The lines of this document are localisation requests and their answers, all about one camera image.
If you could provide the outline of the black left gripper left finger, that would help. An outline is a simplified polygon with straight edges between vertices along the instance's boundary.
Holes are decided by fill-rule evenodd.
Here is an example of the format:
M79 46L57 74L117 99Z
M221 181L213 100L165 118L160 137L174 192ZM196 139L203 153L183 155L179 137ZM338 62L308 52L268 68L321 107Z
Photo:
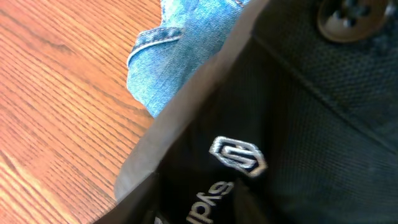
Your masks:
M129 195L94 224L154 224L159 207L159 175L151 173Z

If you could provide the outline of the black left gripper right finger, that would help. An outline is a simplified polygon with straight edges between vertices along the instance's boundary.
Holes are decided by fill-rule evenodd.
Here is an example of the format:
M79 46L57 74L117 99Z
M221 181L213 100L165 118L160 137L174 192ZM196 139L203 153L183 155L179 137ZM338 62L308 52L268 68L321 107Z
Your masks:
M271 224L261 204L241 179L236 179L233 190L236 224Z

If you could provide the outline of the black polo shirt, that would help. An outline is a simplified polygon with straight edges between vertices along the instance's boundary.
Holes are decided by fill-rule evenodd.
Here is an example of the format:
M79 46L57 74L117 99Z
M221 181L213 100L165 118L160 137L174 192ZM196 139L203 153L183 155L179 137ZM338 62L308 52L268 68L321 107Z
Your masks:
M169 223L397 222L397 2L269 1L159 166Z

